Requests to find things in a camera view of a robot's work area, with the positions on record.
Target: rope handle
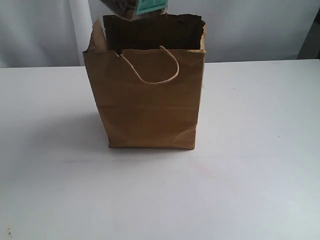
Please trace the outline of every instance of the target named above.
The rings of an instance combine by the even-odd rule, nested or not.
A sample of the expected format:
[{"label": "rope handle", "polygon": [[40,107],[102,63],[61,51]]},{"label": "rope handle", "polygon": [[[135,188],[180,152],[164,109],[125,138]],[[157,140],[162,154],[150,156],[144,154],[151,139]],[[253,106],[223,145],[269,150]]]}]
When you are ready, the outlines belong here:
[{"label": "rope handle", "polygon": [[174,60],[174,62],[176,64],[176,73],[172,77],[170,77],[169,79],[164,80],[164,81],[159,81],[159,82],[148,82],[148,81],[143,80],[142,77],[137,72],[137,70],[135,69],[135,67],[131,64],[131,62],[128,59],[126,59],[125,56],[120,54],[119,57],[122,58],[123,60],[125,60],[128,63],[128,65],[132,68],[133,72],[135,73],[135,75],[138,77],[138,79],[142,83],[149,84],[149,85],[167,84],[167,83],[171,82],[173,79],[175,79],[178,76],[180,67],[179,67],[179,63],[178,63],[177,59],[175,58],[175,56],[173,56],[173,54],[171,52],[169,52],[164,46],[160,46],[160,49],[164,50],[169,55],[169,57]]}]

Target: plastic package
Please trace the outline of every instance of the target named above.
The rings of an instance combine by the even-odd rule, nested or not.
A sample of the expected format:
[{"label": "plastic package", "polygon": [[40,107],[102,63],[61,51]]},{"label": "plastic package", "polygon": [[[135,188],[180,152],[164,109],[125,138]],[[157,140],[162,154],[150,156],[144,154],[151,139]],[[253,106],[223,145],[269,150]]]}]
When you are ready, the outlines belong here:
[{"label": "plastic package", "polygon": [[134,21],[167,12],[168,0],[101,0],[118,17]]}]

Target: white backdrop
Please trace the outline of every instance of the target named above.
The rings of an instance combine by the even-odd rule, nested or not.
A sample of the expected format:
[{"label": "white backdrop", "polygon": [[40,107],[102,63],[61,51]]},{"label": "white backdrop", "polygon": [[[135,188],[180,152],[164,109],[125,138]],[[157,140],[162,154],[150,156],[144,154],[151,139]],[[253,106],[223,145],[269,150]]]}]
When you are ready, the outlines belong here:
[{"label": "white backdrop", "polygon": [[[169,13],[203,16],[208,62],[282,60],[297,57],[319,6],[319,0],[169,0]],[[83,64],[91,19],[108,13],[99,0],[1,0],[0,67]]]}]

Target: paper bag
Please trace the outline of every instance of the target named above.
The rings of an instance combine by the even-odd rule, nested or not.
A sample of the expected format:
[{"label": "paper bag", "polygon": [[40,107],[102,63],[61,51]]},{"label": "paper bag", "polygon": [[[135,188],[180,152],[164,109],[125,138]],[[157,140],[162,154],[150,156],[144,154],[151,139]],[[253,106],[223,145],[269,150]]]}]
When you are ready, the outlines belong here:
[{"label": "paper bag", "polygon": [[99,20],[83,53],[112,148],[194,149],[205,58],[199,16]]}]

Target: white tabletop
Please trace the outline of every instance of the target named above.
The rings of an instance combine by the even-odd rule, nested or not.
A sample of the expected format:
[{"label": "white tabletop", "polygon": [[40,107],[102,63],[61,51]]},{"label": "white tabletop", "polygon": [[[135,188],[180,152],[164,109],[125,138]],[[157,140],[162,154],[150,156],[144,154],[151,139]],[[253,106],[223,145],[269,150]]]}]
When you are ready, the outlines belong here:
[{"label": "white tabletop", "polygon": [[320,61],[209,63],[195,150],[109,149],[84,67],[0,69],[0,239],[319,240]]}]

